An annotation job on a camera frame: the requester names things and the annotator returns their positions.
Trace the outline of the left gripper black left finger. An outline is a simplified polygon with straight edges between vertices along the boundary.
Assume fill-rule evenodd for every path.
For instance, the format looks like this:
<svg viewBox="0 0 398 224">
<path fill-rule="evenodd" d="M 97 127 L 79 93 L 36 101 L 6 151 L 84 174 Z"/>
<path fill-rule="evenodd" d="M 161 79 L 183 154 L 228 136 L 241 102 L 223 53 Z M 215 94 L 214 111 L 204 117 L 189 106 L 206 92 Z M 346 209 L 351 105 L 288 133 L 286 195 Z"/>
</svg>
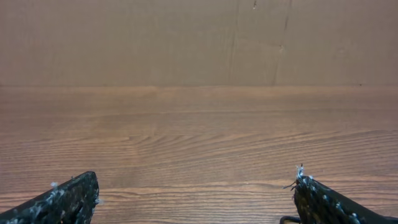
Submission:
<svg viewBox="0 0 398 224">
<path fill-rule="evenodd" d="M 98 179 L 84 172 L 1 214 L 2 224 L 90 224 L 99 200 Z"/>
</svg>

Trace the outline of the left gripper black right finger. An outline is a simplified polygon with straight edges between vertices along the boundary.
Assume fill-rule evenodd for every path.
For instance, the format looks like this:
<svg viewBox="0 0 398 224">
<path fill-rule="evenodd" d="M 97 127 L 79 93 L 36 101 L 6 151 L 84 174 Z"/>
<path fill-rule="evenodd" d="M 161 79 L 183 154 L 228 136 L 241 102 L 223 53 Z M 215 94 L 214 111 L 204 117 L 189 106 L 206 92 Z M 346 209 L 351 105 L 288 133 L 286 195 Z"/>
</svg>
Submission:
<svg viewBox="0 0 398 224">
<path fill-rule="evenodd" d="M 304 174 L 297 167 L 293 200 L 299 223 L 321 224 L 388 224 L 396 217 L 380 215 Z"/>
</svg>

